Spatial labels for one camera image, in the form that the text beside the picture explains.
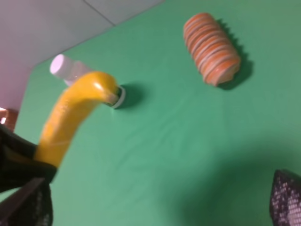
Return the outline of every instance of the black mesh fabric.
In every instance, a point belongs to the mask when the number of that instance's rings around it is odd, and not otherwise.
[[[0,226],[51,226],[52,222],[50,187],[43,178],[34,178],[0,203]]]
[[[269,212],[274,226],[301,226],[301,177],[287,170],[275,172]]]

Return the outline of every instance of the bottle cap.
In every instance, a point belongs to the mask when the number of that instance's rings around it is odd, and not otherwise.
[[[51,62],[50,73],[58,78],[67,80],[71,74],[73,63],[73,60],[65,55],[57,55]]]

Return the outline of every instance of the green tablecloth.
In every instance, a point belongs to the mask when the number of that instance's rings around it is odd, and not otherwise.
[[[184,23],[221,19],[243,58],[206,85]],[[55,226],[266,226],[273,172],[301,174],[301,2],[167,0],[65,54],[125,85],[97,108],[52,184]],[[65,84],[35,67],[16,132],[37,143]]]

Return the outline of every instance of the plastic bottle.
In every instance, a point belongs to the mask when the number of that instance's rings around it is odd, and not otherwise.
[[[71,86],[81,76],[92,71],[94,70],[82,62],[73,61],[63,54],[57,55],[50,65],[50,73],[63,79],[68,86]]]

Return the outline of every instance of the orange striped object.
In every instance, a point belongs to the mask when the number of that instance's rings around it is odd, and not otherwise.
[[[232,80],[239,70],[237,51],[210,14],[190,18],[184,25],[184,40],[204,82],[217,86]]]

